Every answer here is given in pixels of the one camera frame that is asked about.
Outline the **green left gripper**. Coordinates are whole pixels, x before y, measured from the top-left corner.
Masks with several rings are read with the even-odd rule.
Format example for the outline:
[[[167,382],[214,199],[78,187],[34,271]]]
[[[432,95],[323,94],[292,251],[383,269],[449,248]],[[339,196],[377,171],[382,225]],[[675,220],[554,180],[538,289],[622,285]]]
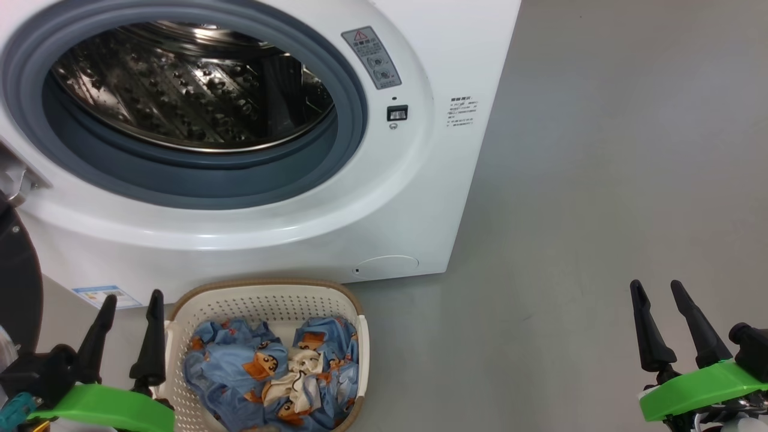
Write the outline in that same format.
[[[107,295],[79,347],[76,385],[52,409],[38,409],[27,420],[67,419],[129,431],[173,431],[175,411],[159,401],[127,390],[101,385],[105,341],[117,310],[117,296]],[[146,331],[129,377],[135,388],[153,388],[166,380],[164,295],[154,290],[146,309]]]

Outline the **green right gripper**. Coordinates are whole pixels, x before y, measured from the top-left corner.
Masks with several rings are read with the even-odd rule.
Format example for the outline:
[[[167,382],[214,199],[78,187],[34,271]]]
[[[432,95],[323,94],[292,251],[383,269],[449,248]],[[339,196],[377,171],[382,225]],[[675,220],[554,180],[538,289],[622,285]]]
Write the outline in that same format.
[[[734,361],[724,344],[680,281],[670,282],[678,311],[688,324],[700,369],[650,386],[639,397],[647,423],[662,423],[670,431],[703,431],[713,425],[721,431],[742,418],[766,415],[766,383]],[[637,347],[644,371],[658,373],[677,362],[651,314],[651,304],[639,280],[630,283]]]

